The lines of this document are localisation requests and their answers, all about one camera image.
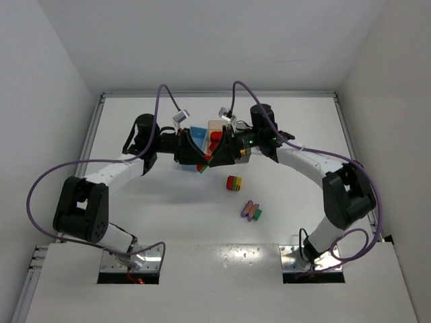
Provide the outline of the red rounded lego brick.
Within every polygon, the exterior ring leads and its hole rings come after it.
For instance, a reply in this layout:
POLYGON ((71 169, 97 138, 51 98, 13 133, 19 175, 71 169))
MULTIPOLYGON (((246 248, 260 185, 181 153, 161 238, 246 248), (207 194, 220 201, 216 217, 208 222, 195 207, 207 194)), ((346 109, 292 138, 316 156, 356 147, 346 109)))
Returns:
POLYGON ((216 149, 217 146, 218 146, 218 143, 211 142, 207 148, 207 151, 211 153, 216 149))

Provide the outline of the red green lego piece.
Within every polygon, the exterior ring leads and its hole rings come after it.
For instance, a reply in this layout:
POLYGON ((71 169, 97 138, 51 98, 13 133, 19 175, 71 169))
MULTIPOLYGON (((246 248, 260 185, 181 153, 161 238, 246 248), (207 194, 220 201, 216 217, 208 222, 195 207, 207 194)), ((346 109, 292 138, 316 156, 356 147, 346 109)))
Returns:
POLYGON ((205 154, 205 160, 206 160, 206 164, 199 164, 197 165, 196 169, 197 171, 202 174, 207 168, 208 168, 208 163, 209 161, 212 159, 212 155, 211 154, 205 154))

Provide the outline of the purple butterfly lego brick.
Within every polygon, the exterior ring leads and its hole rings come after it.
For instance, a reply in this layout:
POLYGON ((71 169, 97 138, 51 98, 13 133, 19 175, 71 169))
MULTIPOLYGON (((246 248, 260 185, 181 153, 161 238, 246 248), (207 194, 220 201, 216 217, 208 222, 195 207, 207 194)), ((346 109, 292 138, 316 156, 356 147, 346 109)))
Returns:
POLYGON ((252 219, 252 217, 253 217, 253 213, 257 209, 260 209, 260 205, 259 204, 255 204, 252 200, 249 200, 246 203, 246 205, 243 207, 242 211, 240 212, 240 216, 241 217, 246 217, 248 219, 248 221, 254 221, 252 219))

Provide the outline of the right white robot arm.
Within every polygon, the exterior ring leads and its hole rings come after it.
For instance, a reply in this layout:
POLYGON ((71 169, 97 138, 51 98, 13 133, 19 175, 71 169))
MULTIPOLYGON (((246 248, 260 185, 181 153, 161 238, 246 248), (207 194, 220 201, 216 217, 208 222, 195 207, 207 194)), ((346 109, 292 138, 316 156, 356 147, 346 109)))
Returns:
POLYGON ((314 182, 323 192, 324 217, 299 250, 304 262, 313 263, 351 233, 355 222, 380 207, 376 186, 358 162, 328 151, 306 148, 293 135, 280 131, 271 106, 256 104, 250 113, 251 127, 238 131, 233 110, 220 109, 219 116, 226 125, 209 164, 232 164, 241 150, 256 147, 265 157, 314 182))

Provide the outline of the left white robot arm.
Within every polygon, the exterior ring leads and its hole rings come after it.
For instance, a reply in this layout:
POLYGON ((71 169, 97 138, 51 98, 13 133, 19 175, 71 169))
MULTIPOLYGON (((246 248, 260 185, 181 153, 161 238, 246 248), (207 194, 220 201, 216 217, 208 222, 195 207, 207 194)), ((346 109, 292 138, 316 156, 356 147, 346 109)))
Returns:
POLYGON ((172 154, 179 164, 207 161, 189 129, 166 133, 153 114, 142 114, 135 119, 120 158, 84 178, 71 176, 65 180, 53 219, 54 230, 121 255, 131 252, 135 236, 110 222, 109 197, 148 173, 158 153, 172 154))

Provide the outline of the grey translucent bin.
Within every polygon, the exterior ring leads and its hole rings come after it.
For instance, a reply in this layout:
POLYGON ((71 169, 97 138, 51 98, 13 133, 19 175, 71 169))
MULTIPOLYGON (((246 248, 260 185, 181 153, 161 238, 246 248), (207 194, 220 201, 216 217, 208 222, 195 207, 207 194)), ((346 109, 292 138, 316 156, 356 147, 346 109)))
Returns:
POLYGON ((236 164, 245 164, 249 163, 251 157, 251 150, 250 149, 241 149, 240 150, 240 157, 235 159, 236 164))

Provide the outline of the blue rectangular bin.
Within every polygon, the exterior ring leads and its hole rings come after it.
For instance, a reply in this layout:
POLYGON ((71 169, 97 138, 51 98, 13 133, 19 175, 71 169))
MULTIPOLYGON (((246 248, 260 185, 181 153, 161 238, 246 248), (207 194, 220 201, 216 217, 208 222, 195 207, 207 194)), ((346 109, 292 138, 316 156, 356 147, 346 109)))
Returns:
MULTIPOLYGON (((206 139, 207 129, 191 126, 190 134, 194 144, 196 144, 196 146, 198 146, 198 148, 200 148, 202 152, 205 153, 206 152, 205 146, 207 141, 206 139)), ((196 165, 181 165, 180 168, 186 172, 198 172, 196 165)))

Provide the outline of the tan translucent bin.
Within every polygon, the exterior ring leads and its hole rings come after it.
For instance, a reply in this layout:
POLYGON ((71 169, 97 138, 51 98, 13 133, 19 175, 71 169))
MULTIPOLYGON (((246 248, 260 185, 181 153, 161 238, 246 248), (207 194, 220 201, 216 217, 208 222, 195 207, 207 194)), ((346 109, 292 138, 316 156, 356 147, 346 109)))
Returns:
POLYGON ((221 131, 223 133, 223 127, 226 125, 227 125, 227 122, 225 120, 209 120, 208 121, 208 125, 207 125, 207 148, 208 148, 209 144, 211 143, 211 141, 210 141, 211 132, 221 131))

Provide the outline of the green number lego brick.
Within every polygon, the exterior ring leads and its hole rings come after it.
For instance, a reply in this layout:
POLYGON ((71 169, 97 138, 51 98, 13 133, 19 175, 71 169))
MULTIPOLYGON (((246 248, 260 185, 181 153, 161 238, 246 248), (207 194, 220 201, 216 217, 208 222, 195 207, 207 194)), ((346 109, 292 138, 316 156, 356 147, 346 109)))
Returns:
POLYGON ((252 217, 252 219, 253 219, 254 221, 257 221, 257 220, 260 218, 261 214, 262 214, 262 210, 261 210, 261 209, 257 209, 257 210, 253 213, 253 217, 252 217))

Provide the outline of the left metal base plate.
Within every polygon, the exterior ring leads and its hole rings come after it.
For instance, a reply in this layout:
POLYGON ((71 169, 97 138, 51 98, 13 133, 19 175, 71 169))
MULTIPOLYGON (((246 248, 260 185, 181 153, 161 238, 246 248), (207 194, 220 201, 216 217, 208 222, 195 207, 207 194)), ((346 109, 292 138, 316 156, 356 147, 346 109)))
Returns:
POLYGON ((103 251, 100 262, 101 273, 156 273, 162 263, 164 247, 156 246, 132 256, 118 256, 103 251))

